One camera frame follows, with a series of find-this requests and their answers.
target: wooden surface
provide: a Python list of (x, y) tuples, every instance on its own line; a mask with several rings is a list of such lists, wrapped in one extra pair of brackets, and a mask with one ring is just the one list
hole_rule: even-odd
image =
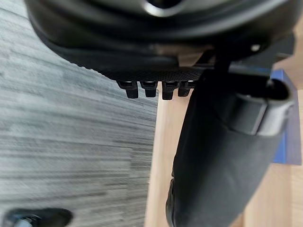
[[(301, 145), (303, 146), (303, 90), (298, 91)], [(292, 227), (303, 226), (303, 166), (291, 166), (291, 189), (292, 189)]]
[(189, 97), (159, 98), (145, 227), (167, 227), (165, 203)]
[(272, 164), (244, 212), (245, 227), (290, 227), (291, 168)]

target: floor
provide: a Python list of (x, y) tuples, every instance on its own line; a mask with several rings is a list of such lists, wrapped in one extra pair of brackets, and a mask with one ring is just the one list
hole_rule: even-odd
[(56, 56), (0, 1), (0, 215), (61, 207), (72, 227), (141, 227), (157, 98)]

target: black plastic clip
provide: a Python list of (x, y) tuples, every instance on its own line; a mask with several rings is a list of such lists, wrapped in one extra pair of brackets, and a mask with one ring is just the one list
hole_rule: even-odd
[(171, 100), (174, 90), (179, 87), (179, 83), (175, 82), (162, 82), (162, 99)]
[(145, 95), (148, 98), (156, 97), (157, 81), (140, 82), (141, 87), (145, 89)]
[(117, 81), (119, 87), (126, 91), (128, 98), (138, 98), (138, 85), (137, 81)]
[(179, 97), (186, 97), (186, 96), (188, 96), (189, 91), (192, 88), (195, 88), (195, 86), (196, 86), (196, 82), (193, 81), (193, 80), (182, 81), (180, 83), (180, 87), (179, 87), (179, 90), (178, 90), (178, 96)]

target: gray carpet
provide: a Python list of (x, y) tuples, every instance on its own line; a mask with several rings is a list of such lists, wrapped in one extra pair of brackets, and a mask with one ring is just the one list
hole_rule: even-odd
[(0, 1), (0, 214), (60, 207), (72, 227), (142, 227), (157, 98), (126, 98), (56, 56)]

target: blue box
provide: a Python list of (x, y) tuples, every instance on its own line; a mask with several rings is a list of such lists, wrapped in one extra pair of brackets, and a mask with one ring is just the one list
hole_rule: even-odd
[(300, 115), (297, 88), (291, 82), (284, 70), (275, 70), (271, 78), (284, 81), (291, 89), (294, 97), (294, 108), (287, 128), (283, 134), (274, 163), (302, 165)]

